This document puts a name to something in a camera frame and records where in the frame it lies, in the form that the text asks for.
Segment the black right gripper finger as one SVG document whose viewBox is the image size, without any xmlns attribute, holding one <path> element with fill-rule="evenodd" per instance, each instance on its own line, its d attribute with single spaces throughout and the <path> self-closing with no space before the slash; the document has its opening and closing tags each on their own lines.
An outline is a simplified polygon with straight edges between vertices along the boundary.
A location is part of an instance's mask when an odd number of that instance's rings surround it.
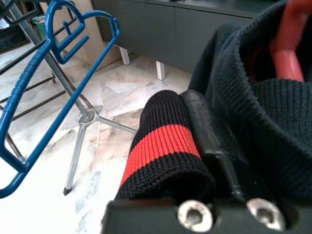
<svg viewBox="0 0 312 234">
<path fill-rule="evenodd" d="M 182 100 L 200 157 L 215 178 L 216 193 L 245 202 L 239 173 L 246 166 L 246 157 L 229 126 L 215 115 L 201 93 L 185 91 Z"/>
</svg>

